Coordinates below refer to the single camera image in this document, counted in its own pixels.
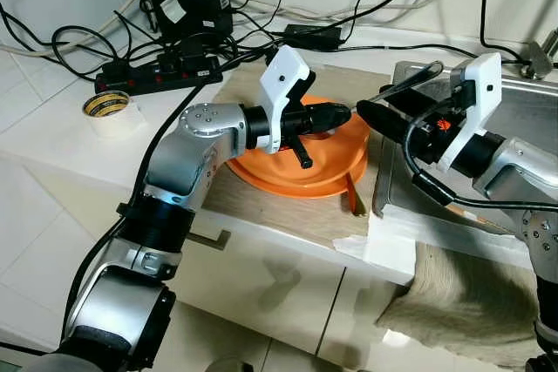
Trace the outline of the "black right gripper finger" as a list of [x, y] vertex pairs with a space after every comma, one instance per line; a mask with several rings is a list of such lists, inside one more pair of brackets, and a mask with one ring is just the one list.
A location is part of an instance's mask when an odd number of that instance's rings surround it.
[[386, 105], [374, 104], [368, 100], [357, 102], [357, 114], [374, 132], [391, 139], [395, 144], [403, 144], [408, 125], [414, 119], [413, 116], [405, 116]]
[[407, 76], [403, 81], [396, 83], [396, 94], [403, 96], [404, 93], [415, 93], [422, 97], [427, 97], [422, 90], [419, 89], [420, 85], [431, 82], [435, 78], [441, 76], [444, 70], [442, 62], [431, 62], [419, 69], [411, 76]]

